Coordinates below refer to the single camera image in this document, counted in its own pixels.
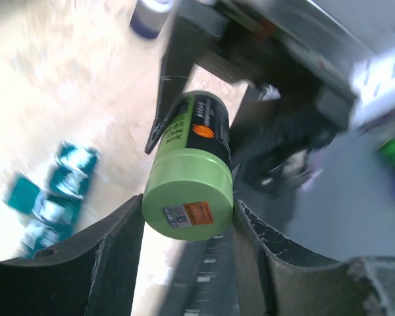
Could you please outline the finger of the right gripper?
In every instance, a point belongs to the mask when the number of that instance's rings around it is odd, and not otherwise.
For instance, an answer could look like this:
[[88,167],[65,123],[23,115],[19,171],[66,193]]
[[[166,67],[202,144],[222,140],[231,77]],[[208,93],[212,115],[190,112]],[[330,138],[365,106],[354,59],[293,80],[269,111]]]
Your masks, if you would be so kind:
[[223,35],[227,20],[215,16],[193,21],[184,16],[174,19],[159,75],[155,118],[145,145],[149,154],[174,116],[176,104],[188,82],[193,67],[213,48]]

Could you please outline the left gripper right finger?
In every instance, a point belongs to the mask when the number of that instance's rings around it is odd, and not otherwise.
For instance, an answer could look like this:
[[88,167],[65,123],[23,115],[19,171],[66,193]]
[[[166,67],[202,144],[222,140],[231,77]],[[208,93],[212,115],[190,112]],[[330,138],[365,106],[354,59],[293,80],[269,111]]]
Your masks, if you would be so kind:
[[395,257],[335,261],[284,236],[241,200],[232,225],[241,315],[395,315]]

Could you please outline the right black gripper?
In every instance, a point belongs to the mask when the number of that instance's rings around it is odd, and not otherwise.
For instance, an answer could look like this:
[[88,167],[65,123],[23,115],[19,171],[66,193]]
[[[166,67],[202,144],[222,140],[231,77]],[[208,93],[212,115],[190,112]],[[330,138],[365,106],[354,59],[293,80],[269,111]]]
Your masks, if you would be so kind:
[[314,77],[321,82],[317,110],[341,130],[350,127],[355,94],[349,76],[359,59],[359,40],[322,1],[214,1],[210,7],[233,27],[219,48],[254,83],[249,84],[232,122],[240,130],[264,122],[277,89]]

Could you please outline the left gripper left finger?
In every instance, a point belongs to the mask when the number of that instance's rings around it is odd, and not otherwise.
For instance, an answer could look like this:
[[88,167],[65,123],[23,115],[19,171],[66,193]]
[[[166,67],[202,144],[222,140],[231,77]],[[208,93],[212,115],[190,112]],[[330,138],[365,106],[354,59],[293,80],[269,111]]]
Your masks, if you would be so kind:
[[141,196],[32,259],[0,262],[0,315],[130,315]]

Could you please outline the teal weekly pill organizer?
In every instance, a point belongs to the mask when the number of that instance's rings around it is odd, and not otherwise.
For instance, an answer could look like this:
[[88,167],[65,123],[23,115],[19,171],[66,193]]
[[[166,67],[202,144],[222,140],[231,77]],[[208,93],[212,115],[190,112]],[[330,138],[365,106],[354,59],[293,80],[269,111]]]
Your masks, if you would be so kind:
[[74,234],[99,161],[95,148],[63,141],[44,188],[23,174],[14,177],[4,202],[30,217],[21,239],[23,257],[33,258]]

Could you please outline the green black pill bottle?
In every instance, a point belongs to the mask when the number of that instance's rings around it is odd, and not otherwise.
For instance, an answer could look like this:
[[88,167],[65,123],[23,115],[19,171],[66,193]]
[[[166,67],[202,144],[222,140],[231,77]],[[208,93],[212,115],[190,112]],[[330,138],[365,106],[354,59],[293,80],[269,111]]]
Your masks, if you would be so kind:
[[228,109],[212,93],[187,92],[161,137],[142,215],[163,236],[196,241],[224,232],[233,209]]

